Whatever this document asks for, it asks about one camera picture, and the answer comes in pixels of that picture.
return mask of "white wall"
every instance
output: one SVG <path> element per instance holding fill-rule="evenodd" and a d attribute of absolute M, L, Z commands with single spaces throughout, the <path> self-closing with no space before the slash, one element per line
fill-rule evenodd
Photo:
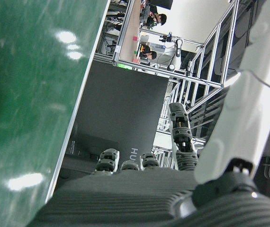
<path fill-rule="evenodd" d="M 155 134 L 153 145 L 157 147 L 161 147 L 161 148 L 172 149 L 171 135 L 166 135 L 166 134 L 157 132 Z"/>
<path fill-rule="evenodd" d="M 167 22 L 153 31 L 204 43 L 228 6 L 227 0 L 174 0 L 171 10 L 157 7 Z"/>

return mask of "person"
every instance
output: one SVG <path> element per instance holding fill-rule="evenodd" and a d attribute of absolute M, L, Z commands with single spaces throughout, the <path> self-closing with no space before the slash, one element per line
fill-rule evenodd
<path fill-rule="evenodd" d="M 148 45 L 141 45 L 141 50 L 139 56 L 142 59 L 155 59 L 157 57 L 157 53 L 155 51 L 151 51 Z"/>
<path fill-rule="evenodd" d="M 148 27 L 153 27 L 157 24 L 164 25 L 167 21 L 167 16 L 163 13 L 158 14 L 157 7 L 155 5 L 150 5 L 150 16 L 147 19 L 147 22 L 144 24 Z"/>

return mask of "black monitor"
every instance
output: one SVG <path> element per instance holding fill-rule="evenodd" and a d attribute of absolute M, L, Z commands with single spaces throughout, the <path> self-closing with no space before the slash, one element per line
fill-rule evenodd
<path fill-rule="evenodd" d="M 165 9 L 171 9 L 173 0 L 150 0 L 150 3 Z"/>

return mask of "desk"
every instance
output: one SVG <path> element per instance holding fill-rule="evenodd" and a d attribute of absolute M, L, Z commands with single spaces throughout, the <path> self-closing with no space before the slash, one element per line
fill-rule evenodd
<path fill-rule="evenodd" d="M 137 41 L 133 41 L 133 36 L 139 36 L 140 8 L 141 0 L 135 0 L 130 21 L 126 30 L 126 35 L 124 37 L 119 55 L 119 58 L 125 61 L 133 61 L 133 58 L 136 58 L 134 51 L 137 51 L 138 43 Z"/>
<path fill-rule="evenodd" d="M 52 192 L 108 4 L 0 0 L 0 226 Z"/>

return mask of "cable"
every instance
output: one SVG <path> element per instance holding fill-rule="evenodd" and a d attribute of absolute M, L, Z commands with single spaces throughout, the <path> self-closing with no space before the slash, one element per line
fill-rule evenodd
<path fill-rule="evenodd" d="M 159 61 L 159 59 L 160 59 L 161 56 L 163 56 L 163 55 L 166 54 L 166 53 L 172 53 L 172 52 L 176 52 L 176 51 L 169 51 L 169 52 L 165 52 L 165 53 L 163 53 L 162 55 L 160 55 L 160 56 L 158 57 L 158 59 L 157 59 L 157 65 L 159 64 L 158 61 Z"/>
<path fill-rule="evenodd" d="M 209 86 L 211 86 L 211 87 L 213 86 L 213 85 L 207 83 L 206 81 L 204 81 L 203 79 L 201 79 L 201 78 L 199 78 L 199 77 L 194 77 L 194 78 L 197 78 L 197 79 L 201 80 L 202 82 L 206 83 L 207 85 L 209 85 Z"/>

